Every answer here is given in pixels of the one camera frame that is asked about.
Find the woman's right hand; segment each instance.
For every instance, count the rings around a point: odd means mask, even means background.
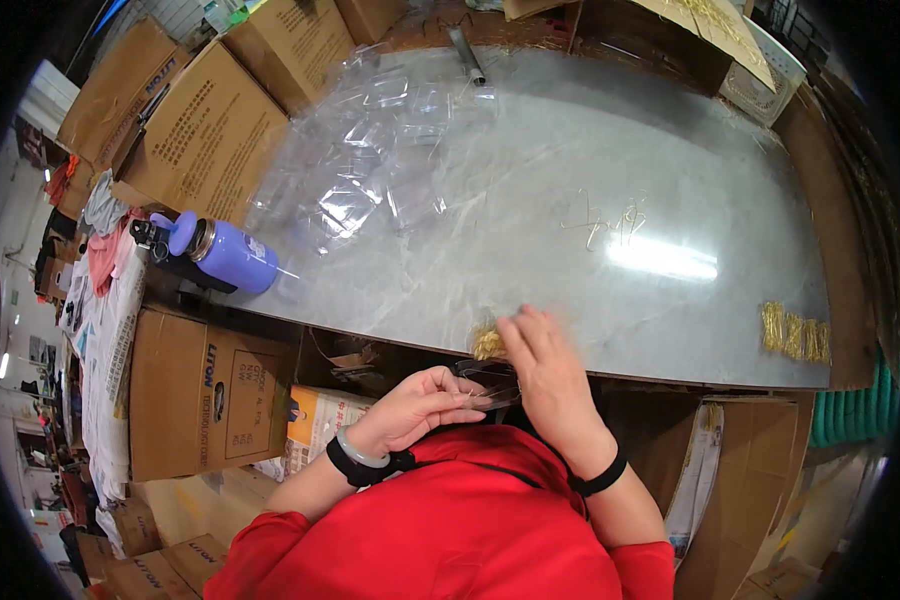
[[[506,358],[516,369],[529,422],[584,480],[604,472],[617,453],[590,395],[587,372],[546,312],[524,304],[515,317],[497,319]]]

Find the gray cloth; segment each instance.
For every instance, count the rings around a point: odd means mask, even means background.
[[[110,195],[110,186],[113,186],[113,171],[107,169],[100,174],[83,209],[83,220],[100,235],[113,234],[120,218],[131,209],[128,204]]]

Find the hand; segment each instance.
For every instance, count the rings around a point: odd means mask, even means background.
[[[616,457],[616,440],[597,413],[587,372],[560,326],[548,313],[524,304],[516,317],[498,318],[497,331],[533,428],[578,477],[601,474]]]
[[[382,458],[407,450],[436,426],[472,424],[486,415],[462,408],[485,393],[479,383],[455,377],[446,366],[433,366],[400,382],[346,431],[363,454]]]

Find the fluorescent light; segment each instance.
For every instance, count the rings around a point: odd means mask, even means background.
[[[610,261],[636,271],[676,280],[709,282],[717,278],[717,257],[683,246],[649,240],[638,235],[612,236],[606,246]]]
[[[7,376],[7,363],[11,360],[11,354],[9,352],[4,352],[3,357],[0,359],[0,379],[3,379]]]

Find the purple bottle cap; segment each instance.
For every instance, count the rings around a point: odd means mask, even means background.
[[[175,257],[179,257],[187,252],[187,246],[197,231],[197,213],[193,210],[187,210],[181,214],[176,222],[171,221],[161,214],[150,215],[150,222],[157,227],[169,230],[169,241],[167,248],[169,253]]]

